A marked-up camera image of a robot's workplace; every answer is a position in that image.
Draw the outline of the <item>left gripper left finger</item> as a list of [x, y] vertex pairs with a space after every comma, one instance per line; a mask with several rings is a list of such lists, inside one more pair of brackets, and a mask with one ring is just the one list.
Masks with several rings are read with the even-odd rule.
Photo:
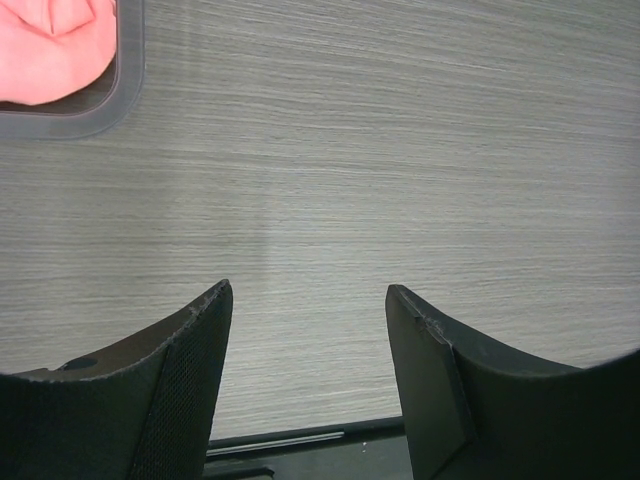
[[2, 375], [2, 478], [200, 478], [232, 310], [222, 280], [57, 369]]

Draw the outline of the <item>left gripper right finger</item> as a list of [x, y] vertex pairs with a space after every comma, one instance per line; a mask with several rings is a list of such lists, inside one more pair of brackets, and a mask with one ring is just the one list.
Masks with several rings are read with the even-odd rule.
[[586, 369], [523, 352], [402, 285], [386, 318], [417, 479], [635, 479], [639, 356]]

